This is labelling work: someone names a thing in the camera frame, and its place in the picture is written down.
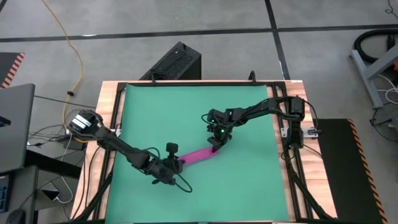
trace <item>black box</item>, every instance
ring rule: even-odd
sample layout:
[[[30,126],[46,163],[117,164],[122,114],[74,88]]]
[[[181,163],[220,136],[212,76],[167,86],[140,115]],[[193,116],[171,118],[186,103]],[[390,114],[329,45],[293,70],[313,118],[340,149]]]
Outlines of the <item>black box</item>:
[[[201,53],[178,42],[140,80],[201,80]]]

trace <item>gray metal stand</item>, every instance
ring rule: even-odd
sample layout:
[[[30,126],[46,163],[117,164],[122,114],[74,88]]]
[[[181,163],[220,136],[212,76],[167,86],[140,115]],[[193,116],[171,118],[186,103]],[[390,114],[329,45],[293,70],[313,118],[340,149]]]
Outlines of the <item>gray metal stand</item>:
[[[398,59],[398,45],[395,45],[389,51],[387,51],[381,58],[375,61],[371,66],[366,67],[361,56],[357,50],[351,52],[351,56],[361,74],[362,80],[365,83],[366,89],[372,99],[374,108],[383,107],[383,102],[377,88],[374,84],[374,79],[378,74],[383,72],[386,68],[392,65]]]

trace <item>metal bracket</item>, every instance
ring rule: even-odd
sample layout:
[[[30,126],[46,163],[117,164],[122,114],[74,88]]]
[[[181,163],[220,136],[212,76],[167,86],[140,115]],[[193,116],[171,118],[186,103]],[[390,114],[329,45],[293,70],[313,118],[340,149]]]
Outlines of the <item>metal bracket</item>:
[[[282,135],[282,138],[287,137],[287,130],[288,128],[281,128],[280,133]],[[318,137],[318,130],[316,128],[303,128],[303,136],[305,138],[317,138]]]

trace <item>black mat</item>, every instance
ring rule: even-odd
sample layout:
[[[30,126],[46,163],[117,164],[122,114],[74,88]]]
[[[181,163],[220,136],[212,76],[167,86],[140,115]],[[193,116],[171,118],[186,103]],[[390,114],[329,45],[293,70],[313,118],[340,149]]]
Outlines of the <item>black mat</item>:
[[[318,138],[338,219],[387,223],[351,120],[319,119]]]

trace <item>yellow cable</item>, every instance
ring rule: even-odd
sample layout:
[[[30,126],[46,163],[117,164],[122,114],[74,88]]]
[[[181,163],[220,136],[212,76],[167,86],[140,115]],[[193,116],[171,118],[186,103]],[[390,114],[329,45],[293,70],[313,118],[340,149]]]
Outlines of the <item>yellow cable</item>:
[[[62,29],[62,31],[63,31],[63,34],[65,34],[65,38],[66,38],[66,40],[67,40],[67,43],[68,43],[69,47],[76,53],[77,57],[79,58],[79,61],[80,61],[80,77],[79,77],[79,80],[75,83],[75,85],[73,86],[73,88],[72,88],[72,90],[71,90],[71,91],[73,92],[73,91],[75,91],[75,89],[77,88],[77,86],[80,84],[81,79],[83,78],[83,61],[81,60],[81,57],[80,57],[79,52],[78,52],[78,51],[76,50],[76,48],[74,48],[74,46],[72,46],[72,44],[70,43],[68,34],[67,34],[67,32],[65,31],[65,29],[63,28],[63,26],[62,26],[61,22],[59,21],[58,17],[55,15],[55,13],[51,10],[51,8],[47,5],[47,3],[46,3],[44,0],[42,0],[42,2],[43,2],[43,4],[44,4],[44,6],[50,11],[50,13],[51,13],[52,16],[54,17],[54,19],[57,21],[58,25],[61,27],[61,29]],[[67,103],[65,103],[65,105],[63,106],[63,111],[62,111],[62,123],[63,123],[63,127],[64,127],[65,129],[67,128],[67,126],[65,125],[65,122],[66,122],[66,121],[65,121],[65,113],[66,113],[67,108],[68,108],[68,102],[69,102],[69,100],[70,100],[70,95],[67,96],[67,99],[65,100]],[[82,141],[82,140],[77,139],[77,138],[74,138],[74,139],[75,139],[76,141],[78,141],[78,142],[81,142],[81,143],[86,143],[86,142],[88,142],[88,141]]]

